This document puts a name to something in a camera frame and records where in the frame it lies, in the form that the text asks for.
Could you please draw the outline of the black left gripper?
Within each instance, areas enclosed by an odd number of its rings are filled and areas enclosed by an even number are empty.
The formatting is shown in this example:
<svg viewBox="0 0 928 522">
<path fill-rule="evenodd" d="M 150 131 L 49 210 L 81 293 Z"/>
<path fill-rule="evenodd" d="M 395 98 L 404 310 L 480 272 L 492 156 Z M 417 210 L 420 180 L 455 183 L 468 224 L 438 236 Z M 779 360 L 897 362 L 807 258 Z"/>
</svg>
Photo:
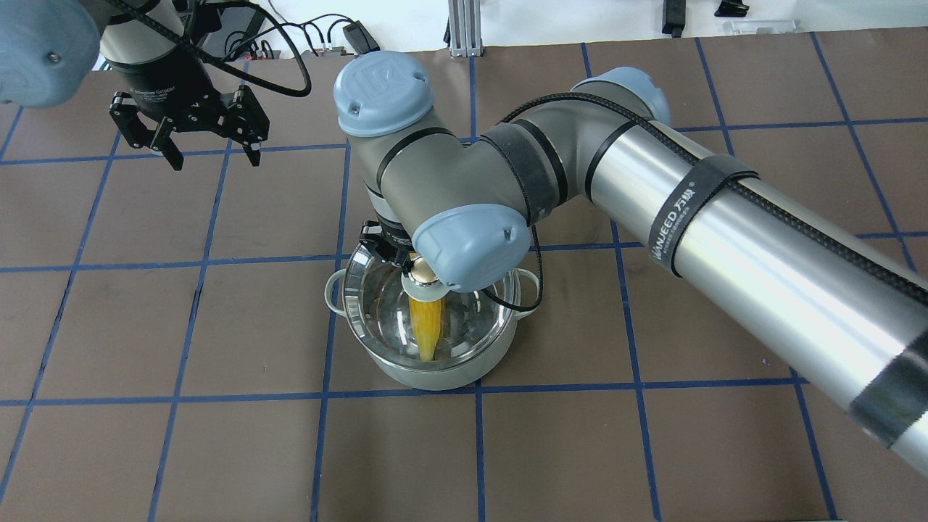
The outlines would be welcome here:
<svg viewBox="0 0 928 522">
<path fill-rule="evenodd" d="M 127 86 L 114 93 L 112 121 L 127 145 L 162 155 L 175 171 L 183 153 L 174 133 L 215 133 L 241 145 L 252 167 L 261 162 L 261 144 L 270 121 L 251 87 L 219 92 L 199 62 L 110 63 Z"/>
</svg>

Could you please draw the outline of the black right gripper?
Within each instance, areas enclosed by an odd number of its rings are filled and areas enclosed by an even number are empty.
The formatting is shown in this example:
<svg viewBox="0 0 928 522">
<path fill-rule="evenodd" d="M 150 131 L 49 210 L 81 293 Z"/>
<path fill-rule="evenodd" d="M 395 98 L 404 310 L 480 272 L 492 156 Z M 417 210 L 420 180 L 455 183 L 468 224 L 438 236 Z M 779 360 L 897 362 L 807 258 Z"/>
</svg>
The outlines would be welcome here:
<svg viewBox="0 0 928 522">
<path fill-rule="evenodd" d="M 359 234 L 359 244 L 402 272 L 409 272 L 413 268 L 413 241 L 397 223 L 365 220 Z"/>
</svg>

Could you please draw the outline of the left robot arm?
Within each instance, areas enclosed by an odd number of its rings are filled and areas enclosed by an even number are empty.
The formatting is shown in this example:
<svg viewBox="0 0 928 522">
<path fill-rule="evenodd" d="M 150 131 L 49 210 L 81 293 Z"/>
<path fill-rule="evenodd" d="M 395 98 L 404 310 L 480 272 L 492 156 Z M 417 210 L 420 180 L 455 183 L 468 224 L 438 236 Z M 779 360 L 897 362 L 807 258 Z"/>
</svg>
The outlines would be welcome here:
<svg viewBox="0 0 928 522">
<path fill-rule="evenodd" d="M 125 142 L 175 170 L 176 133 L 215 133 L 258 166 L 270 122 L 248 86 L 223 94 L 206 72 L 212 57 L 191 39 L 171 1 L 4 1 L 1 99 L 49 108 L 72 98 L 103 56 L 125 83 L 109 115 Z"/>
</svg>

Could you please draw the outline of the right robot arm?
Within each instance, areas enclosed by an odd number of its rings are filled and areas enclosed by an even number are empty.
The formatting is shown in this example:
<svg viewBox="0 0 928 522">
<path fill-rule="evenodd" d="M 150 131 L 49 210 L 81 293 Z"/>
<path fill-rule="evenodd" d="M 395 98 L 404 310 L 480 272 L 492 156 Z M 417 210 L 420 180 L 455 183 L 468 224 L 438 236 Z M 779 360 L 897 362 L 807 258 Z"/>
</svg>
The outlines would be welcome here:
<svg viewBox="0 0 928 522">
<path fill-rule="evenodd" d="M 333 100 L 377 215 L 362 245 L 415 299 L 490 290 L 534 225 L 584 197 L 926 473 L 925 278 L 676 132 L 642 70 L 526 102 L 470 145 L 404 53 L 352 60 Z"/>
</svg>

